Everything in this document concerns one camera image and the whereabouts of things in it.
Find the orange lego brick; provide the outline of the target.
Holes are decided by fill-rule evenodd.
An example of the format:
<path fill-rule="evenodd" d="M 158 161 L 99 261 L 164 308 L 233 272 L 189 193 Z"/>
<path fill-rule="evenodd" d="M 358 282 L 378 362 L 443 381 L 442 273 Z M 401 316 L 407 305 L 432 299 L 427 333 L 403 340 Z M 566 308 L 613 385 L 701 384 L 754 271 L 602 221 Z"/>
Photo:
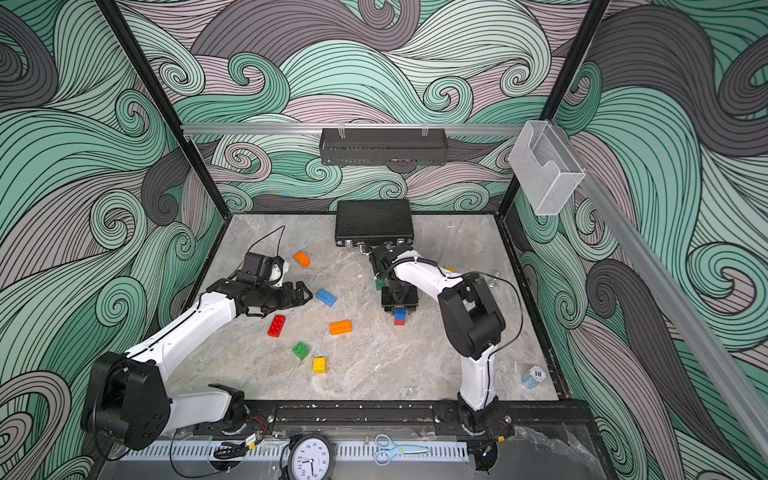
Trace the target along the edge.
<path fill-rule="evenodd" d="M 350 320 L 332 322 L 329 325 L 329 332 L 332 336 L 351 333 L 352 322 Z"/>

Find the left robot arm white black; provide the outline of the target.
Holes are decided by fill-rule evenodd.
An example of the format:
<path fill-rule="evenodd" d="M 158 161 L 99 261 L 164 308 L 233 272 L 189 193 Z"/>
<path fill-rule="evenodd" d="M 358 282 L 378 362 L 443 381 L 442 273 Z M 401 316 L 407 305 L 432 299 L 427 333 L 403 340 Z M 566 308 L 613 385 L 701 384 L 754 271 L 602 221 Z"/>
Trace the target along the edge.
<path fill-rule="evenodd" d="M 184 427 L 214 424 L 240 433 L 249 410 L 242 391 L 220 383 L 172 396 L 166 383 L 176 368 L 217 330 L 240 315 L 264 317 L 312 299 L 303 282 L 250 284 L 220 279 L 161 330 L 121 353 L 106 352 L 91 369 L 81 429 L 131 450 Z"/>

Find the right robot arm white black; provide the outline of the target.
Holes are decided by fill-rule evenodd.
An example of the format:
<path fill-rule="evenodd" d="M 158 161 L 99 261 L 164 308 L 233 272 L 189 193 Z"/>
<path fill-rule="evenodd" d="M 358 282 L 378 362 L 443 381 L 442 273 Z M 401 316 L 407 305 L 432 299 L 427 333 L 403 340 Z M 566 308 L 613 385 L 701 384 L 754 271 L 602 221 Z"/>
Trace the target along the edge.
<path fill-rule="evenodd" d="M 487 281 L 509 286 L 522 307 L 519 288 L 490 273 L 451 273 L 406 243 L 361 244 L 359 249 L 381 285 L 382 308 L 397 321 L 415 311 L 419 294 L 438 304 L 446 337 L 461 357 L 458 416 L 467 431 L 480 431 L 499 403 L 494 387 L 495 355 L 512 343 L 502 342 L 506 320 Z"/>

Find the light blue long lego brick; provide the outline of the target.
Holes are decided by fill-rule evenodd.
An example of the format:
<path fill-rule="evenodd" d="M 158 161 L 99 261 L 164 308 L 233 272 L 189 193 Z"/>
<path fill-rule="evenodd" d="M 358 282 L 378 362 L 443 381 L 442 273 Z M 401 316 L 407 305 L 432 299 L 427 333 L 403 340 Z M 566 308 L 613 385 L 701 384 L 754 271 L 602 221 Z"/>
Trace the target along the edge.
<path fill-rule="evenodd" d="M 325 304 L 328 307 L 332 307 L 336 303 L 336 301 L 337 301 L 337 297 L 334 296 L 333 294 L 329 293 L 325 289 L 318 290 L 314 294 L 314 297 L 317 298 L 319 301 L 321 301 L 323 304 Z"/>

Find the red long lego brick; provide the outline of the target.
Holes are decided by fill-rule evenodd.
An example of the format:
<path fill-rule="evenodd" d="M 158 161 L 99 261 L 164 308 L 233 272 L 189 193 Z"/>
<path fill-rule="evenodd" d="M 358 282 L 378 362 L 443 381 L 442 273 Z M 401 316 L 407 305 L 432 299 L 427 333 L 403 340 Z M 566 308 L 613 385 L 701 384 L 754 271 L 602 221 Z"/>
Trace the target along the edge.
<path fill-rule="evenodd" d="M 286 317 L 284 315 L 275 315 L 267 330 L 267 335 L 272 338 L 279 338 L 282 333 L 285 322 L 286 322 Z"/>

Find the light green square lego brick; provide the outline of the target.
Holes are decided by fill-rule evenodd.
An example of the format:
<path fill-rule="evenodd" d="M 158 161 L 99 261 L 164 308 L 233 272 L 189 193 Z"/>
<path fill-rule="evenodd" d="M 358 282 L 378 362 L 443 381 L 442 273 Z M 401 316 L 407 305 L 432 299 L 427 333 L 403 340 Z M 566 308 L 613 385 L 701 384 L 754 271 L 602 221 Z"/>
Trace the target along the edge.
<path fill-rule="evenodd" d="M 297 344 L 296 344 L 296 345 L 295 345 L 295 346 L 292 348 L 292 353 L 293 353 L 293 354 L 294 354 L 294 355 L 295 355 L 295 356 L 296 356 L 296 357 L 297 357 L 297 358 L 298 358 L 300 361 L 303 361 L 304 359 L 306 359 L 306 358 L 308 357 L 308 355 L 309 355 L 309 353 L 310 353 L 310 349 L 309 349 L 309 347 L 308 347 L 308 346 L 307 346 L 305 343 L 303 343 L 303 342 L 298 342 L 298 343 L 297 343 Z"/>

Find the yellow square lego brick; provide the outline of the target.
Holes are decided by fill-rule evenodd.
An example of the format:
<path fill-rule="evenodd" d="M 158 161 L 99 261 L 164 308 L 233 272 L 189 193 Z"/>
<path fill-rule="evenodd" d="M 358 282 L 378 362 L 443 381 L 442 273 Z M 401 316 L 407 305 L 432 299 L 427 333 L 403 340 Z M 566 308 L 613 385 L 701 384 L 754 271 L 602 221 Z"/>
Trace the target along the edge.
<path fill-rule="evenodd" d="M 325 357 L 316 357 L 312 361 L 312 371 L 316 375 L 323 375 L 327 373 L 328 364 Z"/>

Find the orange half-round block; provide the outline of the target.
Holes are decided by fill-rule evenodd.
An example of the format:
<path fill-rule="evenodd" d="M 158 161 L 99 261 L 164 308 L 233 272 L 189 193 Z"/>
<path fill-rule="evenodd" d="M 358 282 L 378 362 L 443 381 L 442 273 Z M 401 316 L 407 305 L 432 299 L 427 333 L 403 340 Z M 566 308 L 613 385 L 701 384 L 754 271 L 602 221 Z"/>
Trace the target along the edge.
<path fill-rule="evenodd" d="M 311 264 L 311 260 L 303 251 L 297 252 L 293 258 L 303 267 L 307 268 Z"/>

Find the black hard case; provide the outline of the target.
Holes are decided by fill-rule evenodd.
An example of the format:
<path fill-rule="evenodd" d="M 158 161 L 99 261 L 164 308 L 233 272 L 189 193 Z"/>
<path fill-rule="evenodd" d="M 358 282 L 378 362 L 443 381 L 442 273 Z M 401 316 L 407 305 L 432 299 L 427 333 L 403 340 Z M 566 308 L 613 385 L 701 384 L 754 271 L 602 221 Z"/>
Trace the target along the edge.
<path fill-rule="evenodd" d="M 406 199 L 343 200 L 337 204 L 334 240 L 339 247 L 412 244 L 414 238 Z"/>

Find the light blue scissors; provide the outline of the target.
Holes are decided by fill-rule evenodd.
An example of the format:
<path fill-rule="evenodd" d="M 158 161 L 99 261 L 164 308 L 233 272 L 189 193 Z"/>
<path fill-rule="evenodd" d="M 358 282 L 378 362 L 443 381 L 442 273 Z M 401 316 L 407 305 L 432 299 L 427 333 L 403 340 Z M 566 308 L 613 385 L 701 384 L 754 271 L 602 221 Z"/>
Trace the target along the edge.
<path fill-rule="evenodd" d="M 374 463 L 377 466 L 386 466 L 398 456 L 425 455 L 429 452 L 429 449 L 424 446 L 398 444 L 389 435 L 383 433 L 374 438 L 374 445 Z"/>

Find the white analog clock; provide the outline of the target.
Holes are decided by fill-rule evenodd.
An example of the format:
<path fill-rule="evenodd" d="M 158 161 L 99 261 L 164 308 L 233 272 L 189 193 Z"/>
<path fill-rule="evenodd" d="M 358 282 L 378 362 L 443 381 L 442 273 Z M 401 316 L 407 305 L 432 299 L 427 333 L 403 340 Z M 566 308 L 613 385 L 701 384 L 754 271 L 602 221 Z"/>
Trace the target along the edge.
<path fill-rule="evenodd" d="M 335 464 L 335 445 L 323 435 L 302 434 L 289 443 L 288 479 L 328 480 Z"/>

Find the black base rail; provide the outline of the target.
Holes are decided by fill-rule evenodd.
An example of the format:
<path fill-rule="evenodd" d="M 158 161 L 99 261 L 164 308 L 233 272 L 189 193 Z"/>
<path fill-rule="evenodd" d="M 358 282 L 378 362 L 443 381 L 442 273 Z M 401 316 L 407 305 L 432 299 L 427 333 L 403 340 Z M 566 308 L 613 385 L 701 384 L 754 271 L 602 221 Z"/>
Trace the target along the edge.
<path fill-rule="evenodd" d="M 197 420 L 182 434 L 243 438 L 252 433 L 291 435 L 333 428 L 404 427 L 438 436 L 508 435 L 516 426 L 589 424 L 592 413 L 583 401 L 501 401 L 487 412 L 471 414 L 457 400 L 247 400 L 248 415 L 240 430 Z"/>

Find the black wall shelf tray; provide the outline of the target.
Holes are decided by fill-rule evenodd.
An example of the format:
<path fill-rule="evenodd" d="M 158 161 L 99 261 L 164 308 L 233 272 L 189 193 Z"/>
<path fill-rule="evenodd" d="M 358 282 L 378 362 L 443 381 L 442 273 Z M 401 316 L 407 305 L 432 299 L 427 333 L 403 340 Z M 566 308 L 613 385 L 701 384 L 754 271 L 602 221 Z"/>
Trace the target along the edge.
<path fill-rule="evenodd" d="M 326 128 L 319 150 L 329 166 L 442 165 L 448 139 L 443 129 Z"/>

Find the clear plastic wall holder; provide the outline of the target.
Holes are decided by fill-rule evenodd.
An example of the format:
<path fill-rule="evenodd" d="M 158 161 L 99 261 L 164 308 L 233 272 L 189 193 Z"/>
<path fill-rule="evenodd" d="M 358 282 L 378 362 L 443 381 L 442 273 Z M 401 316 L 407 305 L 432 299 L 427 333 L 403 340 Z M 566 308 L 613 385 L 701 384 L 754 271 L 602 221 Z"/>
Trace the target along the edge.
<path fill-rule="evenodd" d="M 556 216 L 585 178 L 565 130 L 549 120 L 527 121 L 509 163 L 537 216 Z"/>

